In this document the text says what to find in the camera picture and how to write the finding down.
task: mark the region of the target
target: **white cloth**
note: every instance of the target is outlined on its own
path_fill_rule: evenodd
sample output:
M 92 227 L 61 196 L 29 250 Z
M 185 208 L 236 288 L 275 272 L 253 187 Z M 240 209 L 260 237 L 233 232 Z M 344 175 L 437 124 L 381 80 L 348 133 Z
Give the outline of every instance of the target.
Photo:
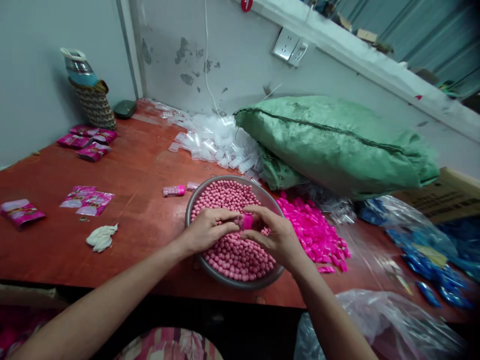
M 118 224 L 115 226 L 100 226 L 93 230 L 89 237 L 86 238 L 86 243 L 93 246 L 94 252 L 101 253 L 112 244 L 112 235 L 118 229 Z

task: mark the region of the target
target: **pink bottle cap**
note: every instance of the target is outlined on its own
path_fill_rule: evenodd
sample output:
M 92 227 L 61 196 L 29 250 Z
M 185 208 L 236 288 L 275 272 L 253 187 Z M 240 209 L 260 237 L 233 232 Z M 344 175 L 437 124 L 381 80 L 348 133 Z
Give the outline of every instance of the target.
M 254 223 L 254 217 L 250 214 L 243 215 L 242 227 L 244 230 L 251 230 Z

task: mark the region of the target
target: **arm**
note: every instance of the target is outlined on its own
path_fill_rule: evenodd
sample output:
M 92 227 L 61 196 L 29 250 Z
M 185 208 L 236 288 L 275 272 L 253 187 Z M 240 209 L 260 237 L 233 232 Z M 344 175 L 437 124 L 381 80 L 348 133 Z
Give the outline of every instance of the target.
M 238 231 L 240 214 L 206 209 L 173 242 L 93 290 L 45 325 L 8 359 L 90 359 L 139 302 L 177 263 Z
M 257 220 L 260 227 L 267 225 L 270 235 L 266 237 L 258 231 L 246 230 L 242 237 L 259 243 L 293 275 L 325 357 L 329 360 L 377 359 L 315 264 L 305 254 L 290 221 L 261 206 L 248 206 L 244 210 L 253 213 L 254 222 Z

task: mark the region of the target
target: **green sack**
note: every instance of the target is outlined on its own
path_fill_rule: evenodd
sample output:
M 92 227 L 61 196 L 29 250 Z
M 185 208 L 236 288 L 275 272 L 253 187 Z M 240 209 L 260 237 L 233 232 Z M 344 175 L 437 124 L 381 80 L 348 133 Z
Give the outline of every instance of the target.
M 439 176 L 437 153 L 423 137 L 398 130 L 370 109 L 346 100 L 281 97 L 234 115 L 239 127 L 283 162 L 349 199 L 420 188 Z M 272 168 L 268 159 L 265 165 Z M 268 177 L 267 181 L 278 186 Z
M 295 185 L 310 182 L 305 176 L 292 169 L 261 144 L 258 146 L 263 162 L 262 179 L 266 181 L 270 190 L 286 190 Z

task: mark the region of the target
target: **hand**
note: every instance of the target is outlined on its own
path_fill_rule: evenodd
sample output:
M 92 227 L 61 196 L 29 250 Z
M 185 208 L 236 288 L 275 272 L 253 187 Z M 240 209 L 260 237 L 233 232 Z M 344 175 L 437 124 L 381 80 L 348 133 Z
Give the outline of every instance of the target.
M 297 262 L 310 261 L 288 219 L 258 205 L 247 206 L 243 211 L 253 214 L 254 228 L 259 230 L 264 226 L 270 228 L 268 237 L 256 230 L 244 230 L 241 235 L 243 239 L 258 243 L 290 272 Z
M 203 209 L 175 242 L 181 245 L 186 256 L 200 253 L 211 247 L 222 236 L 240 231 L 239 226 L 230 221 L 217 225 L 217 222 L 231 220 L 239 216 L 239 212 L 233 212 L 225 208 Z

